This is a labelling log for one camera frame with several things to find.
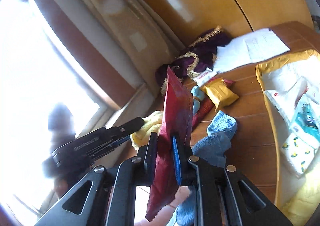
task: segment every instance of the red package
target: red package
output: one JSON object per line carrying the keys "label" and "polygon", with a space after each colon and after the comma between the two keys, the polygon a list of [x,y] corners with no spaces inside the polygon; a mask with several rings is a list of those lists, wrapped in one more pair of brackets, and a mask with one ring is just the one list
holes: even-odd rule
{"label": "red package", "polygon": [[150,187],[146,219],[151,222],[162,207],[174,200],[178,184],[174,172],[170,135],[177,132],[180,142],[190,145],[193,97],[168,68],[162,126],[158,135],[156,173]]}
{"label": "red package", "polygon": [[[216,77],[211,78],[207,83],[217,79]],[[227,87],[230,88],[230,86],[234,83],[233,80],[224,79],[224,82],[226,83]],[[204,116],[211,111],[211,109],[214,107],[214,103],[211,101],[210,98],[207,96],[202,100],[200,103],[200,108],[198,112],[193,116],[192,118],[192,131],[198,126],[198,124],[201,122],[201,120],[204,118]]]}

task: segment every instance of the small white packet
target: small white packet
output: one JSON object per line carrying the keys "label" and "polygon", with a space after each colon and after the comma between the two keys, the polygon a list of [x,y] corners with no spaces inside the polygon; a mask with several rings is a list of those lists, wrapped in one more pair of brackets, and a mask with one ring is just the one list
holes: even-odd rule
{"label": "small white packet", "polygon": [[208,82],[212,77],[216,76],[217,72],[206,68],[204,72],[201,72],[199,76],[192,78],[197,83],[198,87],[202,87],[206,82]]}

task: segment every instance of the window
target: window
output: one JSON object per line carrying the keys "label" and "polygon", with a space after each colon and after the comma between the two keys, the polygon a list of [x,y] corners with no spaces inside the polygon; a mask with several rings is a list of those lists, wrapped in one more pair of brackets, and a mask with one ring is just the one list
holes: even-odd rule
{"label": "window", "polygon": [[77,135],[90,132],[106,111],[108,117],[113,113],[57,53],[43,28],[28,0],[0,2],[1,201],[25,226],[35,224],[53,187],[41,170],[50,155],[53,106],[62,102],[69,108]]}

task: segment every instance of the screw head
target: screw head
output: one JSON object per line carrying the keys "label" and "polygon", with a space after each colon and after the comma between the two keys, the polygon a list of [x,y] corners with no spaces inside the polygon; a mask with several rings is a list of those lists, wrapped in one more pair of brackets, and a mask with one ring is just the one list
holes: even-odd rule
{"label": "screw head", "polygon": [[131,161],[133,162],[133,163],[140,163],[141,162],[141,157],[139,157],[139,156],[134,156],[134,157],[132,157],[131,158]]}
{"label": "screw head", "polygon": [[94,168],[95,173],[103,173],[104,172],[104,167],[102,165],[98,165]]}
{"label": "screw head", "polygon": [[236,169],[236,167],[235,167],[234,165],[231,165],[231,164],[230,164],[230,165],[227,166],[227,171],[228,171],[228,172],[232,172],[232,173],[233,173],[233,172],[235,172],[236,170],[237,170],[237,169]]}
{"label": "screw head", "polygon": [[191,156],[189,157],[189,160],[190,160],[191,162],[198,162],[198,161],[199,161],[199,157],[197,157],[196,155],[191,155]]}

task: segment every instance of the blue towel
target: blue towel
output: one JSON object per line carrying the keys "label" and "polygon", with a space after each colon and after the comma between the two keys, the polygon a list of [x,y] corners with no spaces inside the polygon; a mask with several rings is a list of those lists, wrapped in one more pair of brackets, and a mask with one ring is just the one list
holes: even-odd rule
{"label": "blue towel", "polygon": [[[194,86],[191,89],[191,93],[194,97],[198,98],[200,101],[204,100],[205,93],[202,90],[200,90],[198,86]],[[193,115],[195,115],[198,112],[200,108],[200,101],[196,100],[195,98],[193,99],[193,109],[192,109]]]}
{"label": "blue towel", "polygon": [[[208,136],[198,141],[192,148],[194,155],[203,158],[211,165],[224,167],[226,157],[224,152],[231,147],[231,138],[237,131],[237,123],[219,111],[207,128]],[[189,186],[191,194],[177,207],[177,223],[179,226],[191,226],[195,218],[196,191]]]}

